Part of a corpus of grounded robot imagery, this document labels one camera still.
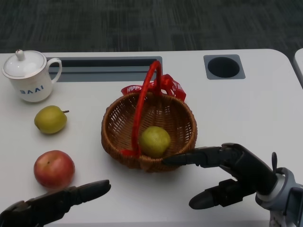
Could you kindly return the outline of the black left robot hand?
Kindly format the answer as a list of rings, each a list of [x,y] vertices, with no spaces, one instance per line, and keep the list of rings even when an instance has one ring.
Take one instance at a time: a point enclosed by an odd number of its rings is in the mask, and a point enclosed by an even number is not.
[[[19,201],[0,214],[2,227],[43,227],[63,218],[75,205],[97,199],[111,189],[109,180],[49,192],[27,201]]]

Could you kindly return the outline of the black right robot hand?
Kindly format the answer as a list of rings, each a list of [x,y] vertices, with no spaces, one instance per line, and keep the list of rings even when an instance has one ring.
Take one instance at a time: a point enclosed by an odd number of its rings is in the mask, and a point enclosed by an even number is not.
[[[163,159],[167,166],[195,164],[203,168],[220,167],[234,177],[219,182],[193,197],[189,206],[202,210],[214,206],[226,207],[241,202],[256,192],[268,195],[277,183],[277,176],[261,159],[240,144],[224,143],[220,147],[195,148],[185,154]]]

